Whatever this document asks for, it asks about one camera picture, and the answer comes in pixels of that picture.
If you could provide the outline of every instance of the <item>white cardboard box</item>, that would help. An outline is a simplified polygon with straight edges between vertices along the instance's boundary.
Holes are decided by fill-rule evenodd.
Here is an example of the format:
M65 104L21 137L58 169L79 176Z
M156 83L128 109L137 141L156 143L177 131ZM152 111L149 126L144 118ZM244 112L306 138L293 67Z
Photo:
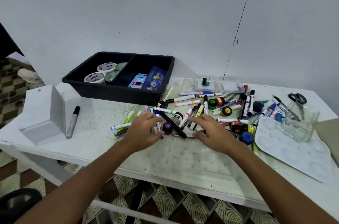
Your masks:
M19 130L35 145L65 138L65 103L53 85L28 90Z

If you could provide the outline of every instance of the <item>hand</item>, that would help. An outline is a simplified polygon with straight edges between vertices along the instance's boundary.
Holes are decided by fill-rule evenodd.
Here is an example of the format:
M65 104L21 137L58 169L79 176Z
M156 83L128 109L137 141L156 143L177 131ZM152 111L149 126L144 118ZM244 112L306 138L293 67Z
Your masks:
M163 131L155 135L151 134L153 125L159 121L163 121L163 119L156 117L150 112L142 112L140 116L134 117L130 128L121 142L127 146L131 154L146 149L165 134Z
M190 118L189 120L206 130L207 136L201 132L194 132L193 136L214 151L228 155L234 144L239 142L212 116L202 114L199 118Z

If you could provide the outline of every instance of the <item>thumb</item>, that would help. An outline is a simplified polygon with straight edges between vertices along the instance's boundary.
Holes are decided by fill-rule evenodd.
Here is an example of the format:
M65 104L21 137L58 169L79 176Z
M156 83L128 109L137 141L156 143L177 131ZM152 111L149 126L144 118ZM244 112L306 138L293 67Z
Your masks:
M204 145L208 146L209 138L207 136L205 136L201 132L197 132L197 131L193 132L192 135L193 135L194 138L199 139Z
M152 136L150 137L150 140L151 140L151 142L154 144L154 143L157 142L159 139L161 139L161 137L162 137L163 135L165 135L165 132L160 131L160 132L156 133L155 135L152 135Z

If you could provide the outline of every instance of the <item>black scissors handle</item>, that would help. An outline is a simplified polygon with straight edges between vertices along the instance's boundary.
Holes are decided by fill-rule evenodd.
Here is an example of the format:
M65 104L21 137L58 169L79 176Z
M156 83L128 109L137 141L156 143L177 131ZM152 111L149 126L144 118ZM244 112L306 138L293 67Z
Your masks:
M297 93L297 94L291 93L291 94L289 94L289 98L291 100L293 100L294 102L296 102L298 100L301 104L307 103L306 98L302 94L299 94L299 93Z

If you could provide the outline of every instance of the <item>masking tape roll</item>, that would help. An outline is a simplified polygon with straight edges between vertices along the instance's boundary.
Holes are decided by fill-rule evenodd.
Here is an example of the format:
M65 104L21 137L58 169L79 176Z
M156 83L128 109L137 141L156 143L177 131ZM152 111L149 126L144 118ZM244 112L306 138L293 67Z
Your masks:
M115 70L116 63L103 63L97 67L98 72L109 73Z
M89 83L103 83L105 81L105 73L102 72L94 72L91 74L88 74L84 78L84 82L89 82Z

